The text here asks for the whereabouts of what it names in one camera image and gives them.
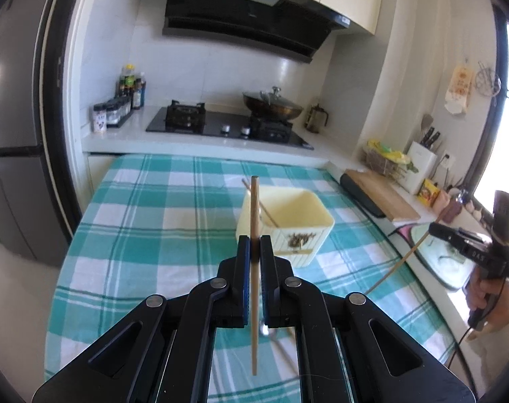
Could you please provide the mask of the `bamboo chopstick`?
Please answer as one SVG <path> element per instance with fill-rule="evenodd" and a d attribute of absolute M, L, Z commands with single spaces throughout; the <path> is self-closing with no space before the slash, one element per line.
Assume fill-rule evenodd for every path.
<path fill-rule="evenodd" d="M 243 183 L 243 186 L 245 186 L 245 188 L 247 189 L 247 191 L 249 193 L 251 193 L 251 186 L 250 184 L 247 182 L 247 180 L 245 178 L 242 178 L 242 183 Z M 276 220 L 274 219 L 274 217 L 270 214 L 270 212 L 267 210 L 267 208 L 265 207 L 265 205 L 262 204 L 262 200 L 259 199 L 259 207 L 262 209 L 262 212 L 266 215 L 266 217 L 271 221 L 271 223 L 275 226 L 275 227 L 279 227 L 278 223 L 276 222 Z"/>
<path fill-rule="evenodd" d="M 376 290 L 382 283 L 384 283 L 389 277 L 391 277 L 400 267 L 404 265 L 404 263 L 407 263 L 408 258 L 410 258 L 417 249 L 425 242 L 425 240 L 429 237 L 429 233 L 426 232 L 421 236 L 421 238 L 415 243 L 411 249 L 406 252 L 406 254 L 391 268 L 389 271 L 383 275 L 380 280 L 377 280 L 376 283 L 373 284 L 367 291 L 364 292 L 365 296 L 368 296 L 371 294 L 374 290 Z"/>
<path fill-rule="evenodd" d="M 260 198 L 259 177 L 251 180 L 251 264 L 250 264 L 250 319 L 251 319 L 251 359 L 253 376 L 258 374 L 258 320 L 260 291 Z"/>

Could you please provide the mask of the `stainless steel spoon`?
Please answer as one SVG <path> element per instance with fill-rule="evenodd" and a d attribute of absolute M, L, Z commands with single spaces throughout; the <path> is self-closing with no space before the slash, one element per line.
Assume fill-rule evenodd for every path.
<path fill-rule="evenodd" d="M 277 350 L 279 351 L 282 358 L 285 360 L 285 363 L 287 367 L 290 368 L 290 370 L 294 373 L 295 376 L 299 376 L 299 369 L 297 366 L 297 361 L 294 360 L 286 351 L 283 344 L 279 341 L 278 338 L 278 330 L 276 328 L 269 328 L 265 323 L 262 321 L 260 322 L 259 326 L 260 333 L 262 336 L 267 337 L 272 341 L 272 343 L 276 346 Z"/>

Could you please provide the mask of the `yellow snack packet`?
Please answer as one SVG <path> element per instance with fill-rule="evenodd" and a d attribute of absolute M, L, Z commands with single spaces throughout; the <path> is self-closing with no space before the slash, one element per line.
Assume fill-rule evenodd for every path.
<path fill-rule="evenodd" d="M 437 185 L 426 178 L 417 193 L 417 198 L 425 207 L 431 208 L 439 193 L 440 189 Z"/>

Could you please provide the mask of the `wooden cutting board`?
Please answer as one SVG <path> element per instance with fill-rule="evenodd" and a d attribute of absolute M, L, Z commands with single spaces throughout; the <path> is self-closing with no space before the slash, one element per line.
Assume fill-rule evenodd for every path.
<path fill-rule="evenodd" d="M 420 219 L 414 208 L 396 192 L 391 183 L 374 171 L 347 169 L 344 172 L 390 220 L 395 222 Z"/>

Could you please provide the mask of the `white knife block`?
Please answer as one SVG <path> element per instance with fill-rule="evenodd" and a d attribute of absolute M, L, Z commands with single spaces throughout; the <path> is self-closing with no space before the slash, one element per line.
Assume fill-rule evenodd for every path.
<path fill-rule="evenodd" d="M 416 195 L 424 180 L 429 176 L 436 164 L 437 156 L 432 146 L 440 137 L 440 132 L 434 127 L 425 133 L 419 142 L 413 142 L 408 149 L 407 155 L 411 159 L 413 167 L 408 168 L 401 186 L 411 195 Z"/>

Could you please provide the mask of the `teal white plaid tablecloth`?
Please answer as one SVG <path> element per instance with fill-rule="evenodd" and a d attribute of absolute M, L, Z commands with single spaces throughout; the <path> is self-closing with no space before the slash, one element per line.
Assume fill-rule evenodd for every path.
<path fill-rule="evenodd" d="M 343 297 L 369 292 L 438 360 L 455 346 L 445 320 L 398 254 L 322 169 L 166 155 L 117 158 L 98 186 L 61 267 L 52 300 L 45 374 L 53 376 L 142 299 L 187 294 L 235 254 L 243 180 L 314 192 L 335 224 L 298 275 Z"/>

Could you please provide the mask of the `cream ribbed utensil holder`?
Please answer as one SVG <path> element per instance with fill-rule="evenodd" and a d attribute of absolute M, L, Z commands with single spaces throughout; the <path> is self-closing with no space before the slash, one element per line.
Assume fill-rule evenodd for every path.
<path fill-rule="evenodd" d="M 335 225 L 321 199 L 308 189 L 282 186 L 260 186 L 259 198 L 279 225 L 260 208 L 260 233 L 271 238 L 273 253 L 293 267 L 309 266 Z"/>

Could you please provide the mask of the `grey refrigerator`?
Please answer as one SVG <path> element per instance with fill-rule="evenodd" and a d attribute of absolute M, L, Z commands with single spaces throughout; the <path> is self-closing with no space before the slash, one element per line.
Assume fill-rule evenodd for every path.
<path fill-rule="evenodd" d="M 38 76 L 51 0 L 0 6 L 0 242 L 60 266 L 68 234 L 53 193 L 38 104 Z"/>

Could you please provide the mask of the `dark glass french press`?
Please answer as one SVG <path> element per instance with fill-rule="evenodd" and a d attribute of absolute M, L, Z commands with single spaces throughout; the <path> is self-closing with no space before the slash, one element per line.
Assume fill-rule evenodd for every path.
<path fill-rule="evenodd" d="M 304 123 L 305 130 L 313 134 L 319 134 L 327 126 L 328 119 L 329 114 L 325 109 L 319 104 L 313 105 L 307 113 Z"/>

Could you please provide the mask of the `black gas stove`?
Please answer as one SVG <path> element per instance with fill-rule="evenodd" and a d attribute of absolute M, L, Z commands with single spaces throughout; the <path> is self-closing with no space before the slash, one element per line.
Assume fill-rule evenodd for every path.
<path fill-rule="evenodd" d="M 254 113 L 247 117 L 208 111 L 204 103 L 185 105 L 172 100 L 158 111 L 146 131 L 252 140 L 313 150 L 293 131 L 291 122 L 268 120 Z"/>

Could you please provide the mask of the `white spice jar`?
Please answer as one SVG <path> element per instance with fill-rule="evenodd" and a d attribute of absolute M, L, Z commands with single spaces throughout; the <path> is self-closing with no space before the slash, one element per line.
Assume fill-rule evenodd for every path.
<path fill-rule="evenodd" d="M 107 110 L 104 103 L 93 105 L 92 120 L 94 133 L 101 134 L 107 131 Z"/>

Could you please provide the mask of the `dark wok with lid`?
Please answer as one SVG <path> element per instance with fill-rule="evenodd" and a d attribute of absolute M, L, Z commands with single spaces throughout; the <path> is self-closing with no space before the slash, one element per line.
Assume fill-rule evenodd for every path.
<path fill-rule="evenodd" d="M 270 91 L 243 92 L 243 102 L 254 116 L 275 121 L 291 121 L 298 118 L 303 107 L 295 104 L 281 94 L 280 86 Z"/>

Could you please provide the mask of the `sauce bottles cluster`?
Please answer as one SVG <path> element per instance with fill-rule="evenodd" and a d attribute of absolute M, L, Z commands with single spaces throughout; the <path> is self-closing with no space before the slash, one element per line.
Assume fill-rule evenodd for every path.
<path fill-rule="evenodd" d="M 127 96 L 130 99 L 131 108 L 139 110 L 144 107 L 145 94 L 145 75 L 137 73 L 133 64 L 124 65 L 120 73 L 118 95 Z"/>

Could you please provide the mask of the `black range hood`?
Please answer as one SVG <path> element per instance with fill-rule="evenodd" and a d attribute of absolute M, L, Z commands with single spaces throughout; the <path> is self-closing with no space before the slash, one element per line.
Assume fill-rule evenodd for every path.
<path fill-rule="evenodd" d="M 310 63 L 351 20 L 314 0 L 166 0 L 165 36 L 251 46 Z"/>

